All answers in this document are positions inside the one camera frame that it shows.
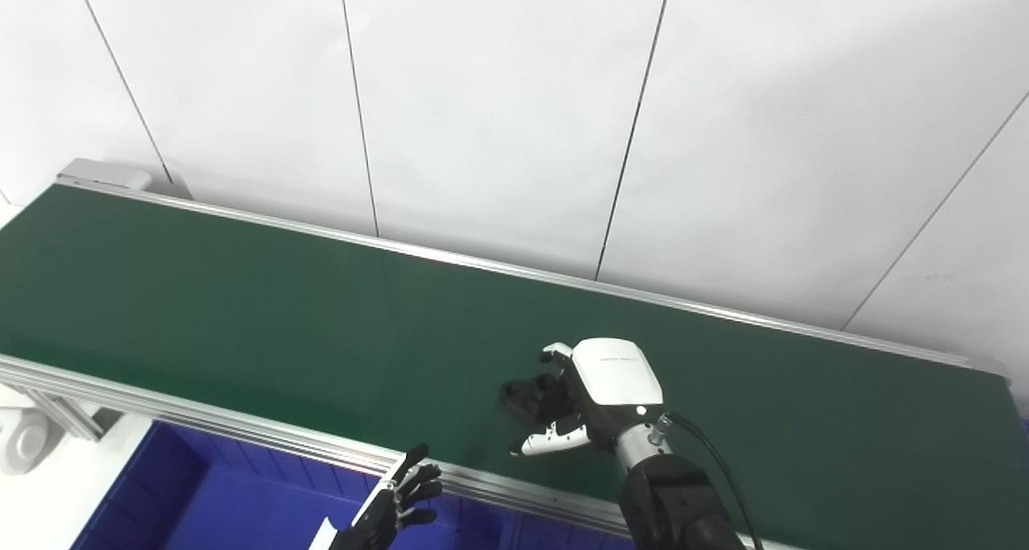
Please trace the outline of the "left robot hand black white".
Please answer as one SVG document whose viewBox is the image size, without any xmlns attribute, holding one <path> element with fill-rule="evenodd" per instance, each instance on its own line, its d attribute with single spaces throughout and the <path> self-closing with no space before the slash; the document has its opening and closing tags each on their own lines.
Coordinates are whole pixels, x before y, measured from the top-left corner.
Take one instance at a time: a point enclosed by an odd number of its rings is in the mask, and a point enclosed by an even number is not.
<svg viewBox="0 0 1029 550">
<path fill-rule="evenodd" d="M 425 463 L 429 454 L 426 441 L 409 449 L 371 488 L 355 517 L 342 529 L 324 519 L 310 549 L 388 549 L 407 527 L 437 520 L 433 507 L 418 503 L 442 495 L 442 470 Z"/>
</svg>

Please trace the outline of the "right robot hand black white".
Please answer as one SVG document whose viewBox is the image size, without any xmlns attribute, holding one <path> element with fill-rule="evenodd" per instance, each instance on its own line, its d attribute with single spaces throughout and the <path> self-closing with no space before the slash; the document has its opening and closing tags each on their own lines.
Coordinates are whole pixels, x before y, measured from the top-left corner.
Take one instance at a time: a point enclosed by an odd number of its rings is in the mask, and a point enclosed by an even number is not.
<svg viewBox="0 0 1029 550">
<path fill-rule="evenodd" d="M 536 428 L 514 439 L 511 456 L 557 454 L 594 446 L 617 456 L 625 472 L 654 455 L 671 454 L 664 390 L 642 349 L 617 338 L 590 338 L 575 346 L 545 346 L 541 363 L 558 374 L 508 381 L 501 397 Z"/>
</svg>

